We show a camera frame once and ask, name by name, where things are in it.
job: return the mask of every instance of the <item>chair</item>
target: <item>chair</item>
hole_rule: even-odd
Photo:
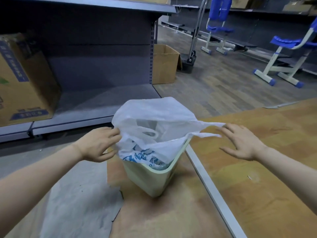
[[[224,46],[226,44],[226,36],[229,33],[234,32],[234,30],[224,27],[224,24],[227,20],[231,4],[232,4],[232,0],[212,0],[211,1],[209,18],[206,25],[206,29],[207,31],[209,31],[209,35],[208,35],[206,46],[201,47],[201,50],[208,53],[209,55],[211,54],[211,50],[208,49],[209,45],[217,47],[216,50],[224,55],[227,55],[228,53],[227,51],[230,50],[229,48],[225,48]],[[222,26],[211,27],[208,25],[210,20],[221,21]],[[211,34],[216,32],[224,33],[225,37],[222,42],[214,42],[214,41],[210,42]]]
[[[271,57],[271,60],[269,61],[269,63],[267,64],[263,72],[261,72],[258,69],[255,69],[253,73],[259,76],[264,81],[266,81],[269,85],[274,86],[276,81],[275,79],[268,76],[268,72],[275,71],[277,72],[277,76],[279,76],[280,78],[295,85],[295,87],[297,88],[302,88],[304,83],[293,78],[293,76],[298,71],[298,69],[300,69],[302,64],[305,62],[310,52],[317,49],[317,43],[308,41],[308,39],[311,37],[311,35],[314,32],[317,32],[317,18],[312,22],[312,24],[310,25],[310,29],[308,30],[308,32],[306,33],[303,39],[289,40],[289,39],[281,39],[278,36],[273,37],[271,43],[279,46],[277,51],[273,54],[273,56]],[[297,61],[297,63],[292,68],[274,66],[274,63],[277,60],[283,48],[296,50],[301,47],[305,49],[305,52],[303,56]]]

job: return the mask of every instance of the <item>trash bag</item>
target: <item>trash bag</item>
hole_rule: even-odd
[[[200,131],[211,125],[224,125],[197,120],[172,97],[129,100],[117,110],[112,124],[122,135],[116,144],[119,157],[156,170],[166,169],[188,138],[221,137]]]

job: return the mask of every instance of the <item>plastic bag handle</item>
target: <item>plastic bag handle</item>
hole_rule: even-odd
[[[137,129],[138,129],[138,131],[141,131],[142,133],[145,133],[145,132],[154,133],[155,134],[154,136],[148,135],[152,139],[157,139],[157,137],[159,136],[159,133],[157,131],[150,129],[150,128],[138,126]]]

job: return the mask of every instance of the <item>blue chair backrest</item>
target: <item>blue chair backrest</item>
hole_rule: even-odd
[[[212,0],[209,12],[209,18],[213,21],[226,21],[232,0]]]
[[[313,28],[314,32],[317,33],[317,17],[316,17],[315,21],[313,21],[312,24],[310,25],[310,28]]]

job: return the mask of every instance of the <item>hand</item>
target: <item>hand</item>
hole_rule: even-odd
[[[103,162],[111,159],[116,153],[112,150],[103,154],[111,145],[121,140],[120,130],[109,127],[96,128],[71,144],[81,153],[81,160]]]
[[[227,154],[242,160],[255,160],[259,153],[267,148],[258,137],[244,126],[226,124],[219,128],[236,147],[232,150],[228,147],[220,147]]]

